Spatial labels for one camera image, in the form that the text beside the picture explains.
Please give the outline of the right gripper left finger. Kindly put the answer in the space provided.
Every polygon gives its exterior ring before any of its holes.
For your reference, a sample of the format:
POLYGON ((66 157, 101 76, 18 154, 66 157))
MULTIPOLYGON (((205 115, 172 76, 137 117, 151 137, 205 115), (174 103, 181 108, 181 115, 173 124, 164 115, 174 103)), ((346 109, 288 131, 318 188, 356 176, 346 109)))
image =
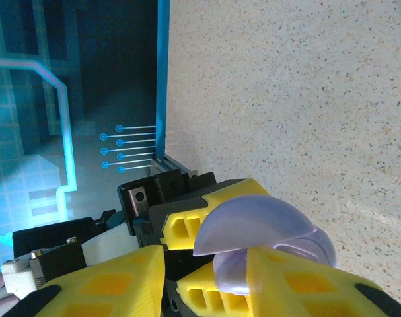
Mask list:
POLYGON ((164 278, 163 247, 146 246, 0 299, 0 317, 162 317, 164 278))

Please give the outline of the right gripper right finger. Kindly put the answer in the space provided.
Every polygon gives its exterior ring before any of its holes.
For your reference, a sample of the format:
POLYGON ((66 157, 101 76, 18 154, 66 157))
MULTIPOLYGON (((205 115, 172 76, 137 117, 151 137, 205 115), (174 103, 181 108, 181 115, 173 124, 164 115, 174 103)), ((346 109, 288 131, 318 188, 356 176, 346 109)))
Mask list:
POLYGON ((253 317, 401 317, 372 281, 268 247, 248 249, 253 317))

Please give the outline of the purple earbud charging case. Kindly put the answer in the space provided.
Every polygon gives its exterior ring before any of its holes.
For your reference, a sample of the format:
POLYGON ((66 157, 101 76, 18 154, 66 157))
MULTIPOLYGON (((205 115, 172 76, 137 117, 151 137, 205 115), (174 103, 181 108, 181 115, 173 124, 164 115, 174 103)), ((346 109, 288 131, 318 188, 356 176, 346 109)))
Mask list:
POLYGON ((266 246, 306 260, 335 267, 336 251, 329 236, 289 203, 268 195, 230 199, 205 218, 193 254, 213 256, 217 288, 247 295, 247 251, 266 246))

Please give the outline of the blue table edge strip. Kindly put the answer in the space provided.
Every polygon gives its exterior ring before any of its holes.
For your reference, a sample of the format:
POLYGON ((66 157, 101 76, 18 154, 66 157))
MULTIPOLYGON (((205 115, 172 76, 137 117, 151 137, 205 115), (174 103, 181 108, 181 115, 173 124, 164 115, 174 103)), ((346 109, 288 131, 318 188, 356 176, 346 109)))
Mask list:
POLYGON ((170 0, 158 0, 157 9, 156 157, 165 155, 170 0))

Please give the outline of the aluminium base beam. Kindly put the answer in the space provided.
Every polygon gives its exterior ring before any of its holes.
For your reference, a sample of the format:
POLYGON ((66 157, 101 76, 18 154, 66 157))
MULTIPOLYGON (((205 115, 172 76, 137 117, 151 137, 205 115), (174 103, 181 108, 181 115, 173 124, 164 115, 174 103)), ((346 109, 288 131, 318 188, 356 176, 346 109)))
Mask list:
POLYGON ((197 170, 190 170, 169 155, 165 155, 163 158, 153 157, 151 159, 151 175, 171 170, 179 170, 182 174, 188 174, 190 178, 198 175, 197 170))

